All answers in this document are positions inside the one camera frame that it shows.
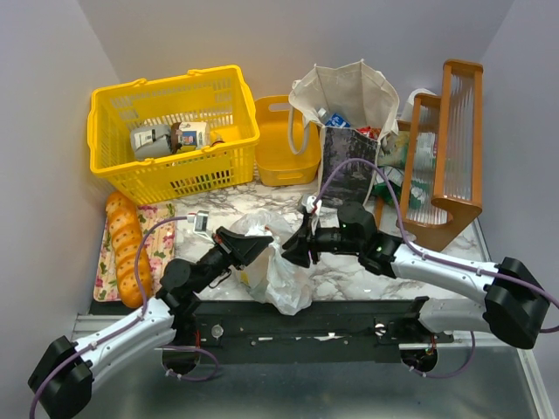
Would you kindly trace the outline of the white plastic grocery bag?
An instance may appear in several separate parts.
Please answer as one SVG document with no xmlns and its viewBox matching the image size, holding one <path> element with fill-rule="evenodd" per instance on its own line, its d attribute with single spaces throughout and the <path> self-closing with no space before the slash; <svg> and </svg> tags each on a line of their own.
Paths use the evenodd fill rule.
<svg viewBox="0 0 559 419">
<path fill-rule="evenodd" d="M 246 214 L 230 227 L 244 236 L 270 236 L 273 242 L 248 267 L 234 271 L 236 280 L 253 299 L 276 307 L 283 315 L 293 316 L 311 306 L 313 287 L 306 271 L 281 256 L 281 245 L 293 234 L 293 228 L 280 214 L 260 210 Z"/>
</svg>

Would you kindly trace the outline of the red snack bag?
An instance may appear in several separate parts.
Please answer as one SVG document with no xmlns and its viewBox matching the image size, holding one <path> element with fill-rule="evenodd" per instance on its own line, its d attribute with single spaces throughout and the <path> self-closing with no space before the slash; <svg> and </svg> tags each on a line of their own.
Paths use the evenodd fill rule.
<svg viewBox="0 0 559 419">
<path fill-rule="evenodd" d="M 367 126 L 367 127 L 357 128 L 356 132 L 371 140 L 378 141 L 381 139 L 382 129 L 377 127 Z"/>
</svg>

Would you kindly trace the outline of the beige canvas tote bag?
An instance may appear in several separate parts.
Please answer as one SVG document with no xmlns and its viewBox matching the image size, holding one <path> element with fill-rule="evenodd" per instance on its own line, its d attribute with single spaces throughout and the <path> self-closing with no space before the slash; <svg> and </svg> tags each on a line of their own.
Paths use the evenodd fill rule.
<svg viewBox="0 0 559 419">
<path fill-rule="evenodd" d="M 288 119 L 292 120 L 293 113 L 299 111 L 304 126 L 304 141 L 301 148 L 293 150 L 295 155 L 307 148 L 309 125 L 319 129 L 321 163 L 317 178 L 323 202 L 329 206 L 337 206 L 343 200 L 366 203 L 377 174 L 359 161 L 364 159 L 378 166 L 386 137 L 398 133 L 396 89 L 381 72 L 362 60 L 337 68 L 316 65 L 294 81 L 288 103 Z M 321 107 L 341 115 L 350 127 L 324 126 L 317 113 Z M 356 132 L 367 126 L 381 128 L 381 139 L 374 141 Z"/>
</svg>

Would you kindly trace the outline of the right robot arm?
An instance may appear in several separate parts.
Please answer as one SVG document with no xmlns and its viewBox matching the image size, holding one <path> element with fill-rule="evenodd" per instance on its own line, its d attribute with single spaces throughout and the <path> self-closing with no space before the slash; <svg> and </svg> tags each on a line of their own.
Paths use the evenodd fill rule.
<svg viewBox="0 0 559 419">
<path fill-rule="evenodd" d="M 430 332 L 492 333 L 520 349 L 533 348 L 544 332 L 551 297 L 518 260 L 480 263 L 425 250 L 379 231 L 373 215 L 357 202 L 339 207 L 337 218 L 338 226 L 322 227 L 316 211 L 305 210 L 301 226 L 282 246 L 283 258 L 308 268 L 323 252 L 351 255 L 375 275 L 457 293 L 457 300 L 421 305 L 418 322 Z"/>
</svg>

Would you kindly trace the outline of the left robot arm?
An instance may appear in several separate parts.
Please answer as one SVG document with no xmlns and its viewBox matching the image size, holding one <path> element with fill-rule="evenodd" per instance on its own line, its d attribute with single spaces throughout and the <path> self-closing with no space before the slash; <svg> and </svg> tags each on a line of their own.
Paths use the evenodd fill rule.
<svg viewBox="0 0 559 419">
<path fill-rule="evenodd" d="M 180 258 L 167 263 L 158 293 L 128 316 L 74 342 L 65 336 L 53 341 L 28 380 L 34 393 L 29 416 L 41 406 L 51 418 L 75 417 L 128 364 L 170 344 L 177 329 L 193 319 L 197 294 L 230 267 L 251 264 L 273 238 L 220 227 L 213 241 L 195 263 Z"/>
</svg>

